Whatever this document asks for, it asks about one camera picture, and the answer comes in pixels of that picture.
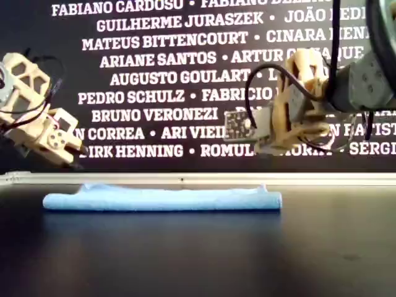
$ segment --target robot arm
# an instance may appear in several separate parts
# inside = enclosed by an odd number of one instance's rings
[[[0,62],[0,79],[2,136],[24,155],[32,150],[57,166],[73,167],[75,156],[87,149],[73,135],[78,120],[62,108],[50,109],[50,77],[24,55],[9,53]]]
[[[396,69],[396,6],[386,6],[378,0],[367,0],[366,6],[373,7],[366,9],[372,51],[337,71],[331,96],[326,92],[329,78],[324,74],[321,54],[313,49],[299,49],[281,69],[278,95],[269,106],[251,113],[225,113],[225,141],[254,143],[256,153],[271,155],[284,154],[302,143],[319,150],[341,151],[345,146],[332,150],[312,144],[330,134],[326,122],[329,114],[341,121],[352,117],[353,122],[358,113],[365,118],[366,112],[396,109],[396,75],[392,70]],[[394,48],[384,47],[388,44]],[[285,72],[297,83],[285,77]]]

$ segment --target table surface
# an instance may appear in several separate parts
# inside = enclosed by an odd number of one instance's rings
[[[45,213],[0,191],[1,296],[378,297],[396,290],[396,189],[282,187],[281,213]]]

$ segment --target beige robotic hand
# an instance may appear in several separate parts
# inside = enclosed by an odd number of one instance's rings
[[[33,150],[58,166],[72,166],[76,155],[87,153],[73,134],[78,120],[45,102],[51,81],[37,64],[18,53],[6,54],[0,79],[0,124],[19,150]]]
[[[253,127],[246,111],[225,113],[225,141],[251,142],[256,153],[281,155],[303,142],[329,134],[321,98],[327,84],[322,56],[313,49],[299,49],[286,60],[285,69],[308,91],[312,101],[283,74],[278,76],[278,95],[268,106],[252,111]]]
[[[277,85],[279,94],[272,105],[273,137],[269,143],[260,139],[255,147],[257,153],[266,150],[285,153],[305,140],[310,142],[330,132],[320,101],[327,82],[321,54],[313,49],[299,49],[286,60],[285,69],[298,78],[318,101],[306,98],[289,78],[280,74]]]

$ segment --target blue microfiber cloth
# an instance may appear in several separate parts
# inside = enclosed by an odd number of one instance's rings
[[[43,206],[50,210],[84,211],[197,211],[280,210],[282,195],[256,189],[179,190],[131,189],[85,184],[76,194],[48,194]]]

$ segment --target black wall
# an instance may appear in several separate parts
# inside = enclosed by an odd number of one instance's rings
[[[248,1],[223,1],[223,2],[248,2]],[[178,76],[182,71],[194,70],[217,70],[221,73],[224,69],[251,69],[258,65],[258,62],[240,62],[231,61],[234,51],[242,50],[281,50],[282,59],[286,58],[287,52],[291,48],[307,48],[315,47],[323,50],[327,48],[331,51],[330,44],[330,8],[331,2],[305,2],[290,3],[292,0],[284,0],[281,4],[279,0],[268,0],[266,5],[255,6],[226,6],[226,7],[201,7],[201,0],[197,0],[194,5],[190,5],[189,1],[184,2],[184,6],[178,10],[172,11],[143,11],[129,13],[111,13],[111,14],[94,14],[94,15],[75,15],[75,16],[56,16],[53,17],[53,3],[49,0],[40,1],[6,1],[2,4],[3,8],[0,12],[0,24],[2,27],[0,54],[8,52],[23,52],[26,48],[31,47],[34,54],[50,54],[57,56],[67,67],[67,77],[62,89],[57,93],[54,99],[55,107],[63,107],[71,112],[80,121],[79,128],[88,131],[90,128],[106,128],[106,127],[134,127],[142,128],[145,139],[136,140],[90,140],[89,135],[85,133],[85,143],[89,146],[113,146],[113,157],[96,158],[92,154],[90,158],[81,159],[87,171],[393,171],[392,158],[396,153],[396,149],[392,150],[392,141],[396,127],[393,123],[393,117],[381,116],[378,120],[382,123],[374,129],[373,142],[377,143],[375,149],[369,149],[368,146],[357,150],[359,144],[354,144],[351,150],[340,155],[326,156],[304,156],[298,155],[298,150],[290,156],[282,157],[202,157],[201,145],[224,144],[221,138],[216,139],[194,139],[189,132],[190,127],[196,126],[221,126],[223,125],[223,112],[225,110],[234,110],[238,106],[244,106],[242,100],[232,101],[204,101],[202,89],[221,89],[221,88],[243,88],[244,82],[209,82],[184,84],[179,79],[175,84],[137,84],[127,86],[111,85],[113,74],[133,73],[133,72],[167,72],[174,71]],[[343,10],[342,26],[348,27],[342,31],[342,47],[343,52],[340,64],[348,64],[357,56],[361,56],[361,51],[369,50],[368,39],[353,39],[352,27],[364,26],[364,15],[357,19],[351,20],[352,14],[361,12],[364,1],[343,0],[342,7],[354,7],[353,9]],[[325,16],[325,20],[313,22],[307,18],[308,22],[286,22],[290,11],[302,10],[304,12],[313,11],[314,15],[319,18]],[[255,12],[262,14],[263,24],[236,24],[236,25],[219,25],[215,27],[192,27],[192,28],[164,28],[156,30],[130,30],[116,32],[98,32],[97,22],[99,20],[110,19],[136,19],[142,17],[158,17],[164,15],[181,16],[182,24],[188,21],[190,15],[219,15],[225,16],[227,13],[234,13],[235,20],[237,15],[245,12]],[[295,41],[271,42],[273,35],[268,33],[270,30],[289,30],[293,29],[296,33],[301,30],[303,35],[296,37]],[[309,41],[309,37],[305,38],[306,29],[314,29],[314,35],[317,40]],[[323,30],[324,38],[320,35],[319,29]],[[240,33],[245,37],[238,38],[238,44],[227,45],[205,45],[205,46],[166,46],[149,48],[142,45],[144,36],[152,35],[172,35],[183,33],[210,33],[210,32],[246,32]],[[131,37],[137,38],[140,45],[136,48],[117,49],[117,50],[96,50],[84,51],[84,38],[89,39],[104,37]],[[100,68],[103,56],[111,55],[134,55],[134,54],[154,54],[154,61],[157,61],[159,54],[182,53],[182,52],[213,52],[215,63],[210,64],[185,64],[175,66],[160,66],[155,64],[146,67],[114,67]],[[223,60],[223,55],[227,55],[228,59]],[[50,63],[43,65],[45,71],[50,75],[57,75],[56,68]],[[269,81],[270,72],[263,72],[262,78],[257,78],[253,87],[267,89],[268,92],[276,94],[276,82]],[[138,90],[182,90],[184,92],[184,102],[176,103],[128,103],[127,98],[122,104],[112,105],[88,105],[79,104],[79,93],[82,92],[123,92],[125,96],[129,91]],[[191,94],[195,93],[196,97],[191,98]],[[268,100],[253,100],[252,106],[264,106]],[[151,108],[218,108],[216,115],[218,119],[212,120],[195,120],[195,121],[153,121],[145,118],[144,109]],[[135,109],[141,113],[140,121],[130,122],[107,122],[93,123],[92,110],[129,110]],[[186,127],[186,139],[161,139],[165,127]],[[151,131],[155,131],[155,136],[150,135]],[[346,140],[345,126],[340,126],[340,137],[337,142]],[[360,129],[357,136],[357,142],[362,139],[362,130]],[[182,145],[183,156],[173,158],[137,158],[130,156],[118,158],[116,156],[117,145]],[[53,168],[46,164],[37,156],[29,156],[26,160],[20,158],[12,149],[4,147],[2,150],[1,170],[32,170],[32,171],[48,171]]]

